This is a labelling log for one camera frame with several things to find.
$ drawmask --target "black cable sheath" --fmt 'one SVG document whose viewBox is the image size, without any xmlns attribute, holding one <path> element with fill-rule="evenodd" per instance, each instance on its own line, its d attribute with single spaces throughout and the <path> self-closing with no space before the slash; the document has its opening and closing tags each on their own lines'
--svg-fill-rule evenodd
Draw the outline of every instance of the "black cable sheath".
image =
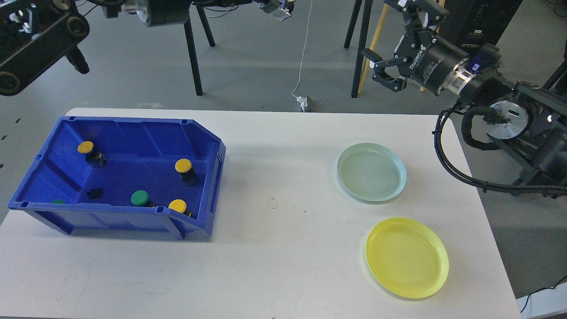
<svg viewBox="0 0 567 319">
<path fill-rule="evenodd" d="M 472 137 L 472 119 L 476 115 L 484 115 L 484 116 L 498 116 L 498 111 L 491 107 L 471 107 L 468 109 L 467 112 L 463 115 L 463 122 L 461 125 L 461 133 L 463 134 L 463 140 L 468 145 L 478 148 L 480 150 L 497 150 L 500 149 L 498 145 L 494 142 L 484 143 L 479 140 L 475 140 Z"/>
<path fill-rule="evenodd" d="M 445 126 L 445 122 L 449 119 L 449 116 L 454 111 L 455 111 L 455 107 L 449 110 L 442 111 L 439 114 L 439 117 L 437 119 L 437 125 L 435 126 L 435 130 L 433 131 L 435 152 L 437 154 L 437 157 L 439 158 L 441 165 L 451 176 L 455 177 L 456 179 L 458 179 L 459 181 L 465 184 L 481 188 L 483 191 L 496 191 L 496 192 L 505 192 L 511 194 L 541 193 L 544 196 L 567 195 L 567 187 L 553 186 L 553 185 L 519 186 L 519 185 L 490 183 L 470 177 L 467 174 L 459 171 L 448 160 L 448 158 L 446 157 L 443 151 L 443 147 L 441 144 L 441 134 L 443 132 L 443 127 Z"/>
</svg>

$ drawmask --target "black chair leg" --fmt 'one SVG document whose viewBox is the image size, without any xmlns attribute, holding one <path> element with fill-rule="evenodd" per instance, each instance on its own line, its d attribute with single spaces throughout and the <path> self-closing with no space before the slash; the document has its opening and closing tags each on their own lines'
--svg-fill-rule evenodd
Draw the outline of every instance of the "black chair leg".
<svg viewBox="0 0 567 319">
<path fill-rule="evenodd" d="M 358 49 L 356 55 L 356 66 L 354 67 L 353 88 L 350 92 L 352 98 L 358 96 L 358 85 L 360 84 L 360 76 L 362 74 L 362 63 L 364 57 L 360 53 L 366 46 L 366 37 L 368 36 L 368 25 L 370 24 L 370 11 L 372 11 L 372 3 L 374 0 L 364 0 L 364 10 L 362 12 L 362 25 L 360 28 L 360 38 L 358 38 Z"/>
<path fill-rule="evenodd" d="M 346 32 L 345 49 L 349 48 L 350 41 L 353 38 L 354 26 L 356 25 L 356 20 L 358 19 L 358 14 L 360 13 L 361 4 L 362 0 L 356 0 L 354 3 L 353 14 L 350 16 L 349 29 Z"/>
<path fill-rule="evenodd" d="M 205 34 L 207 35 L 207 40 L 209 41 L 209 45 L 211 47 L 215 46 L 215 42 L 213 39 L 213 33 L 211 32 L 211 27 L 209 26 L 209 21 L 207 20 L 207 16 L 205 14 L 205 9 L 202 6 L 196 6 L 197 13 L 199 13 L 199 18 L 201 19 L 201 23 L 203 24 L 203 29 L 205 29 Z"/>
<path fill-rule="evenodd" d="M 195 82 L 195 92 L 197 95 L 203 95 L 201 86 L 201 76 L 199 75 L 199 65 L 197 64 L 197 52 L 195 51 L 195 40 L 193 39 L 193 29 L 191 28 L 191 18 L 187 18 L 187 22 L 183 24 L 185 29 L 185 39 L 187 40 L 187 50 L 189 50 L 189 60 L 191 61 L 191 71 L 193 72 L 193 81 Z"/>
</svg>

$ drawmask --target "cable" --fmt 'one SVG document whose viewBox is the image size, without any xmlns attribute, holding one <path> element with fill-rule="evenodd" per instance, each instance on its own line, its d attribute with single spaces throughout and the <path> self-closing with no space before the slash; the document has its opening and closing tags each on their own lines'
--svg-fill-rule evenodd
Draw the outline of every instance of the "cable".
<svg viewBox="0 0 567 319">
<path fill-rule="evenodd" d="M 99 5 L 96 5 L 96 6 L 92 7 L 90 10 L 87 11 L 87 13 L 83 14 L 83 16 L 87 16 L 87 14 L 91 13 L 91 11 L 92 11 L 94 8 L 98 7 L 98 6 L 99 6 Z"/>
<path fill-rule="evenodd" d="M 441 134 L 443 132 L 443 127 L 445 126 L 445 122 L 449 119 L 449 116 L 455 112 L 458 105 L 459 103 L 456 103 L 450 109 L 444 110 L 441 113 L 439 113 L 439 117 L 437 118 L 437 124 L 435 125 L 435 130 L 433 131 L 435 152 L 437 154 L 437 157 L 439 158 L 439 161 L 441 162 L 441 165 L 449 174 L 451 174 L 451 176 L 455 177 L 456 179 L 458 179 L 459 181 L 465 184 L 478 187 L 482 189 L 483 192 L 496 191 L 496 192 L 510 193 L 514 195 L 521 193 L 541 193 L 544 197 L 567 195 L 567 187 L 553 186 L 553 185 L 520 186 L 520 185 L 490 183 L 470 177 L 467 174 L 459 171 L 448 160 L 447 156 L 443 151 L 443 146 L 441 144 Z"/>
<path fill-rule="evenodd" d="M 303 67 L 303 58 L 305 56 L 305 47 L 307 46 L 307 35 L 309 34 L 309 20 L 311 19 L 311 9 L 312 8 L 313 8 L 313 0 L 311 0 L 311 6 L 309 7 L 309 14 L 307 15 L 307 29 L 305 30 L 305 43 L 303 44 L 303 52 L 301 53 L 301 62 L 299 63 L 299 79 L 297 80 L 297 85 L 295 85 L 295 88 L 293 89 L 293 91 L 291 91 L 291 94 L 296 99 L 298 99 L 298 97 L 295 94 L 293 94 L 293 92 L 295 92 L 297 90 L 297 87 L 299 86 L 299 83 L 301 82 L 301 68 Z"/>
<path fill-rule="evenodd" d="M 208 5 L 213 2 L 214 0 L 193 0 L 194 5 Z"/>
<path fill-rule="evenodd" d="M 526 298 L 526 303 L 524 304 L 524 308 L 522 308 L 522 310 L 520 310 L 520 313 L 524 312 L 524 310 L 526 309 L 526 306 L 528 306 L 528 300 L 530 299 L 530 296 L 531 296 L 531 295 L 533 295 L 533 294 L 535 294 L 535 293 L 537 293 L 537 292 L 543 291 L 543 290 L 555 289 L 555 287 L 559 286 L 559 284 L 560 284 L 563 280 L 565 280 L 565 279 L 567 279 L 567 275 L 565 275 L 565 277 L 561 278 L 555 285 L 553 285 L 553 286 L 551 286 L 551 287 L 539 288 L 538 290 L 536 290 L 536 291 L 532 292 L 531 294 L 529 294 L 529 295 L 528 295 L 528 298 Z"/>
<path fill-rule="evenodd" d="M 461 125 L 461 133 L 463 134 L 463 141 L 468 145 L 478 148 L 480 150 L 497 150 L 500 149 L 495 142 L 485 143 L 476 140 L 472 137 L 472 120 L 477 115 L 484 115 L 484 120 L 489 124 L 505 124 L 506 119 L 502 118 L 495 108 L 491 107 L 471 107 L 463 114 L 463 121 Z"/>
<path fill-rule="evenodd" d="M 126 3 L 126 0 L 87 0 L 101 7 L 116 7 Z"/>
<path fill-rule="evenodd" d="M 209 11 L 224 12 L 224 10 L 216 10 L 216 9 L 211 9 L 211 8 L 209 8 L 209 7 L 203 7 L 203 8 L 205 8 L 205 9 L 207 9 L 207 10 L 209 10 Z M 236 7 L 233 6 L 233 9 L 230 9 L 229 12 L 230 12 L 230 11 L 234 11 L 234 10 L 236 10 L 236 9 L 238 9 L 238 5 L 236 5 Z"/>
<path fill-rule="evenodd" d="M 567 16 L 567 14 L 559 14 L 557 12 L 557 8 L 561 7 L 561 6 L 567 6 L 567 1 L 565 0 L 559 0 L 559 1 L 551 1 L 551 0 L 545 0 L 547 3 L 549 3 L 550 5 L 553 5 L 553 13 L 555 13 L 556 16 L 560 17 L 560 18 L 564 18 Z"/>
<path fill-rule="evenodd" d="M 567 14 L 559 14 L 557 13 L 557 8 L 559 8 L 560 6 L 565 6 L 565 5 L 554 5 L 553 6 L 553 13 L 555 13 L 556 16 L 560 17 L 560 18 L 564 18 L 567 16 Z"/>
<path fill-rule="evenodd" d="M 231 6 L 231 7 L 228 7 L 228 9 L 226 9 L 226 11 L 221 11 L 221 12 L 224 12 L 224 13 L 221 14 L 221 15 L 216 15 L 216 16 L 205 15 L 205 16 L 206 16 L 207 18 L 220 18 L 220 17 L 222 17 L 222 16 L 227 15 L 230 11 L 234 11 L 234 10 L 236 10 L 236 7 Z"/>
</svg>

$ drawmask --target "green plate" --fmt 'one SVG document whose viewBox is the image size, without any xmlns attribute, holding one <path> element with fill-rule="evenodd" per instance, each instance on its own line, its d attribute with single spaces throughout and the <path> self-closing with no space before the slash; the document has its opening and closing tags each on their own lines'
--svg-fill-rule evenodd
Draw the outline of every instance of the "green plate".
<svg viewBox="0 0 567 319">
<path fill-rule="evenodd" d="M 367 202 L 395 197 L 407 181 L 401 158 L 389 148 L 373 143 L 347 148 L 338 158 L 337 172 L 346 190 Z"/>
</svg>

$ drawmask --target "floor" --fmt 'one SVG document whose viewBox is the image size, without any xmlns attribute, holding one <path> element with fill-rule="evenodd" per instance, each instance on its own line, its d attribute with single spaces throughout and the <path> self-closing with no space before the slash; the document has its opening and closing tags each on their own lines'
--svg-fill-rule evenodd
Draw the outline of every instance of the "floor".
<svg viewBox="0 0 567 319">
<path fill-rule="evenodd" d="M 368 79 L 362 94 L 350 97 L 358 27 L 350 49 L 343 42 L 352 4 L 313 0 L 295 94 L 309 95 L 319 112 L 437 114 L 450 107 L 456 96 L 421 93 L 413 82 L 393 93 Z M 87 3 L 79 9 L 85 13 L 91 7 Z M 381 9 L 375 1 L 371 34 Z M 205 92 L 195 96 L 182 26 L 146 28 L 136 16 L 105 19 L 96 8 L 87 16 L 90 35 L 79 46 L 90 73 L 77 73 L 63 59 L 21 94 L 0 97 L 0 136 L 6 136 L 0 140 L 0 206 L 5 207 L 57 117 L 72 108 L 298 111 L 290 93 L 298 82 L 309 12 L 310 1 L 298 0 L 293 17 L 279 23 L 257 5 L 240 6 L 209 19 L 217 42 L 212 48 L 193 11 Z M 562 62 L 566 28 L 567 18 L 554 15 L 545 0 L 524 0 L 498 43 L 503 74 L 511 81 L 545 82 Z M 378 53 L 391 56 L 403 30 L 401 16 L 390 10 Z M 408 124 L 400 132 L 411 134 Z M 518 165 L 503 152 L 463 149 L 475 177 L 504 183 L 517 178 Z M 567 274 L 566 197 L 480 196 L 516 297 Z M 7 211 L 0 208 L 0 221 Z"/>
</svg>

